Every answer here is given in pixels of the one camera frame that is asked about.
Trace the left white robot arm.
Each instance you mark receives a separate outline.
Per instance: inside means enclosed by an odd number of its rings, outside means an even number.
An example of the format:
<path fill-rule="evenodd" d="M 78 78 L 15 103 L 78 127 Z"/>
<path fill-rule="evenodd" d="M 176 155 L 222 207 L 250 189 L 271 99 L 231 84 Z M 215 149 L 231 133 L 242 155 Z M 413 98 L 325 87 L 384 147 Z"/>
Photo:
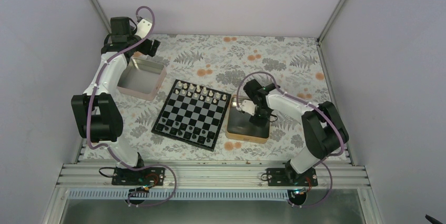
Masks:
<path fill-rule="evenodd" d="M 77 129 L 90 149 L 106 148 L 118 168 L 127 168 L 125 177 L 134 185 L 146 179 L 140 154 L 121 140 L 124 122 L 113 96 L 118 82 L 135 52 L 148 53 L 152 42 L 148 36 L 155 21 L 137 17 L 113 17 L 111 32 L 101 48 L 100 64 L 92 82 L 80 95 L 71 99 Z"/>

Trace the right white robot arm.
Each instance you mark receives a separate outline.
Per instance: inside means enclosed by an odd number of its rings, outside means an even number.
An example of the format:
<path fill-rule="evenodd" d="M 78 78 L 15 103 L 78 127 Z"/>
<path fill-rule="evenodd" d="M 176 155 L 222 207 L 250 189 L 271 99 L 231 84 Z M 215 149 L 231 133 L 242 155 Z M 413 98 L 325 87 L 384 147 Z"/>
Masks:
<path fill-rule="evenodd" d="M 267 86 L 252 79 L 244 87 L 249 100 L 238 105 L 243 113 L 251 115 L 249 121 L 259 127 L 270 122 L 272 112 L 301 119 L 305 146 L 285 164 L 285 179 L 292 186 L 308 178 L 309 170 L 321 163 L 336 150 L 343 151 L 349 134 L 335 107 L 330 101 L 314 106 L 281 91 L 277 85 Z"/>

